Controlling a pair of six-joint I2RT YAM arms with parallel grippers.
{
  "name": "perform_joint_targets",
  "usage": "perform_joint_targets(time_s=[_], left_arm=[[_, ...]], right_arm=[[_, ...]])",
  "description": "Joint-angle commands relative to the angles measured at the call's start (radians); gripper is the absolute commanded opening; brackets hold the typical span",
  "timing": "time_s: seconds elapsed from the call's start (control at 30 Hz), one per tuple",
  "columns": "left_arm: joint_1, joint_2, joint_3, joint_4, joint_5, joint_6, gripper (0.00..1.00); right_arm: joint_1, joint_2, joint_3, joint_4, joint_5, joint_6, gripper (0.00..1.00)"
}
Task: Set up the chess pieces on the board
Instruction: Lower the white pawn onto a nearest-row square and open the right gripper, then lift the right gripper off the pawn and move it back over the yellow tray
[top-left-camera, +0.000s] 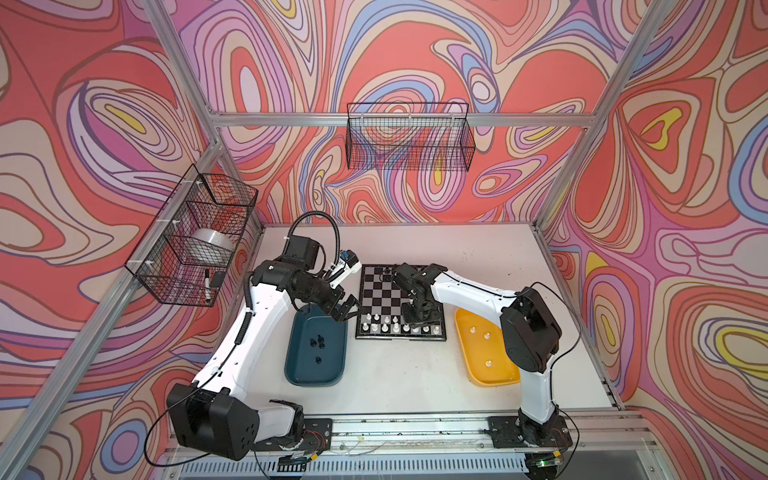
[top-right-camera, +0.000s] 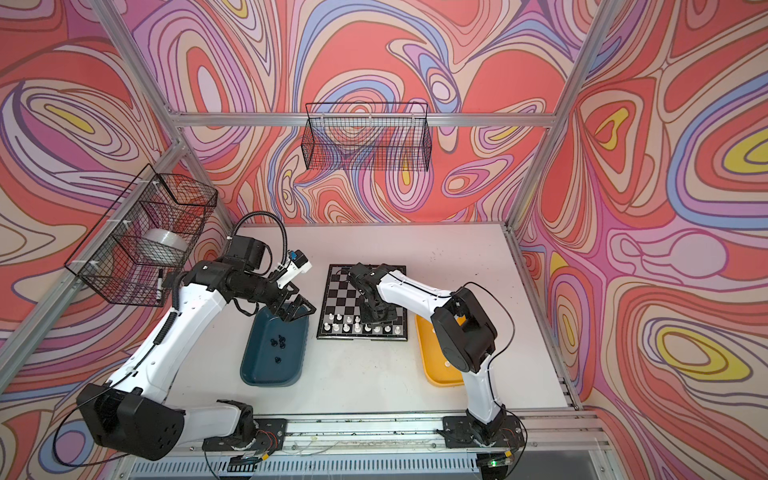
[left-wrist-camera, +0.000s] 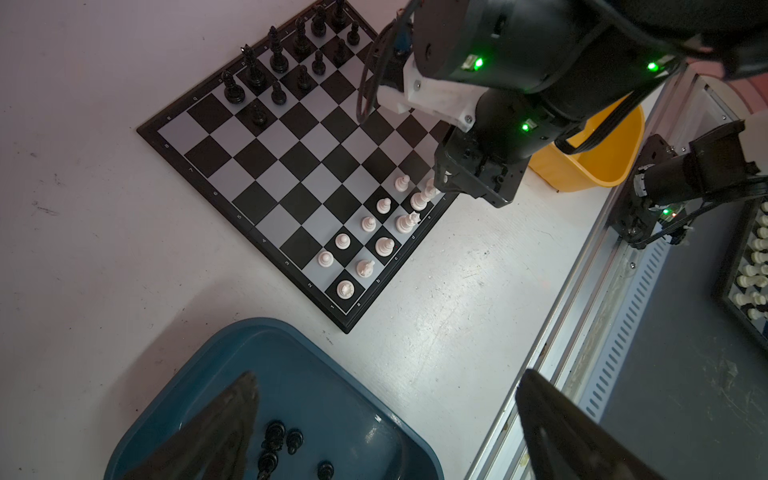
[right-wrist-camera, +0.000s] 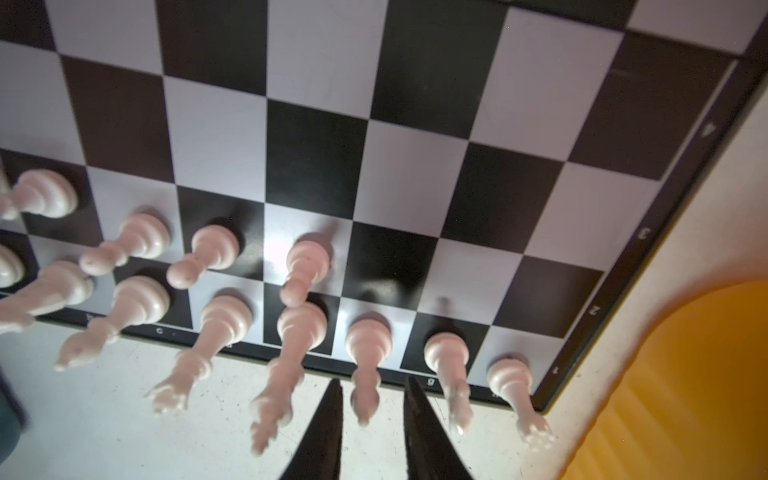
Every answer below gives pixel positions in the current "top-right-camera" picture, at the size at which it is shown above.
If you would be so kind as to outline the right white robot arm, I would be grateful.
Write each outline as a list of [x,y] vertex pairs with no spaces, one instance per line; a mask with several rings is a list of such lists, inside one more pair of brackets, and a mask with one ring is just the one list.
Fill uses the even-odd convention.
[[413,280],[392,266],[350,267],[348,279],[361,296],[361,317],[373,323],[402,307],[429,321],[444,358],[462,374],[468,432],[461,443],[490,446],[506,419],[496,399],[490,364],[498,332],[473,292],[442,290]]

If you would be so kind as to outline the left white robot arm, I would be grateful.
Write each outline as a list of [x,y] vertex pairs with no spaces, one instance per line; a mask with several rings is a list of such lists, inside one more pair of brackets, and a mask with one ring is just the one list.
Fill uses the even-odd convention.
[[192,347],[228,304],[254,303],[284,322],[314,312],[292,282],[310,270],[307,256],[289,250],[275,270],[258,274],[255,246],[254,238],[236,236],[224,256],[178,274],[171,308],[149,337],[107,381],[83,388],[77,410],[96,445],[146,460],[208,439],[236,450],[251,447],[257,437],[252,406],[219,400],[181,408],[166,400]]

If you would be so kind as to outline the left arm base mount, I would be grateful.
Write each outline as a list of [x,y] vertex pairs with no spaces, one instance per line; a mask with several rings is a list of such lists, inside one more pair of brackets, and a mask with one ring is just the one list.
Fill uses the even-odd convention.
[[236,430],[226,437],[203,440],[205,452],[274,453],[283,448],[288,420],[285,418],[255,418],[251,427]]

